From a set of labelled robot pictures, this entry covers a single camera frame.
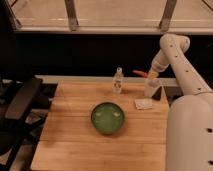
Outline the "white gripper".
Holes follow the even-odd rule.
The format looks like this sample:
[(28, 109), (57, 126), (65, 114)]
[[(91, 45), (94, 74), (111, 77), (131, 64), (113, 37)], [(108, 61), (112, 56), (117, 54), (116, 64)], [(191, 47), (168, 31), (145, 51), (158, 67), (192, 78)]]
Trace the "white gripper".
[(155, 79), (161, 72), (164, 72), (169, 66), (169, 61), (162, 50), (160, 50), (151, 62), (151, 68), (148, 72), (149, 79)]

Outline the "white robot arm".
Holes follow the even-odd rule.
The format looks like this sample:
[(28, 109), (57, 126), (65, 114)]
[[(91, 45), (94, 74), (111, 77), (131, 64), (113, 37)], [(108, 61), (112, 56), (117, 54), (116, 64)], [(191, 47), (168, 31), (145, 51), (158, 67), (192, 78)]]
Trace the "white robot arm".
[(183, 95), (168, 112), (165, 171), (213, 171), (213, 90), (184, 53), (187, 36), (164, 34), (148, 77), (172, 67)]

